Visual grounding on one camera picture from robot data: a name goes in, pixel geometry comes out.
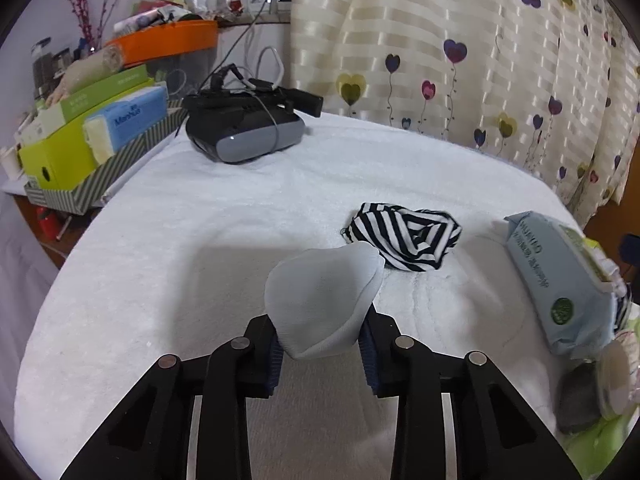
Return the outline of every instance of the black and white striped fabric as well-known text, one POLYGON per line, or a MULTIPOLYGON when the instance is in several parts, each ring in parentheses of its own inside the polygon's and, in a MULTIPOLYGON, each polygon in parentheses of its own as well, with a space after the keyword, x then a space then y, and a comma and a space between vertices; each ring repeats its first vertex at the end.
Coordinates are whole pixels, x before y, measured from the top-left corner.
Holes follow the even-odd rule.
POLYGON ((397 269, 423 272, 440 268, 462 227, 444 211, 364 203, 341 232, 349 242, 369 242, 397 269))

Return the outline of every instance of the striped curtain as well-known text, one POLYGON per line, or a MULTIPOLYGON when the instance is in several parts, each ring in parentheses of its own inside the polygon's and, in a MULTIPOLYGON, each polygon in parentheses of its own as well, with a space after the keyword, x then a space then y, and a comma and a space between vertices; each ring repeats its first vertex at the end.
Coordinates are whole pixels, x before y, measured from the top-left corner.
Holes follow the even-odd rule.
POLYGON ((293 0, 291 30, 325 111, 503 158, 581 225, 622 197, 640 54, 606 0, 293 0))

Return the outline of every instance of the light blue package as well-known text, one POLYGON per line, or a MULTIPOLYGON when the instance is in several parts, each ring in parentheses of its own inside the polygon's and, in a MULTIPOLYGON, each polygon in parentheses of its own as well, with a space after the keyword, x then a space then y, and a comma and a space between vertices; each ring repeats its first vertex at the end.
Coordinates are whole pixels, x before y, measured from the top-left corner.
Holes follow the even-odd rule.
POLYGON ((551 351, 572 359, 597 357, 613 339, 617 297, 584 237, 533 211, 505 220, 507 248, 551 351))
POLYGON ((84 138, 98 164, 166 117, 164 86, 149 86, 106 105, 84 120, 84 138))

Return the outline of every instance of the orange tray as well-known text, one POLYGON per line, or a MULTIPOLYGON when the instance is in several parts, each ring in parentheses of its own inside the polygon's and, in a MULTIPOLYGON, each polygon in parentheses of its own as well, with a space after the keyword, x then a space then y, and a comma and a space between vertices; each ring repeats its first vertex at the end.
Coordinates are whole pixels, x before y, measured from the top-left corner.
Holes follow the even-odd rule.
POLYGON ((107 44, 117 44, 129 66, 158 57, 213 48, 218 44, 218 24, 212 20, 189 20, 149 27, 107 44))

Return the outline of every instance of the white bed sheet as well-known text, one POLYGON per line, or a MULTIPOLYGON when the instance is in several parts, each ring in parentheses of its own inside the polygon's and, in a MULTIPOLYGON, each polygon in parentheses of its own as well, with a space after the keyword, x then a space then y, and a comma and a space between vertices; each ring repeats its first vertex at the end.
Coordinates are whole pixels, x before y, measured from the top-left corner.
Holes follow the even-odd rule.
MULTIPOLYGON (((441 269, 385 269, 375 302, 433 351, 484 351, 555 428, 560 362, 503 246, 505 215, 533 209, 577 227, 532 176, 440 140, 324 115, 302 143, 230 166, 184 132, 95 219, 38 316, 18 379, 15 441, 57 479, 162 354, 213 351, 264 313, 264 282, 283 258, 344 244, 362 202, 446 210, 462 225, 441 269)), ((374 398, 356 347, 285 358, 270 400, 249 400, 256 479, 388 478, 396 402, 374 398)), ((447 462, 453 472, 452 436, 447 462)))

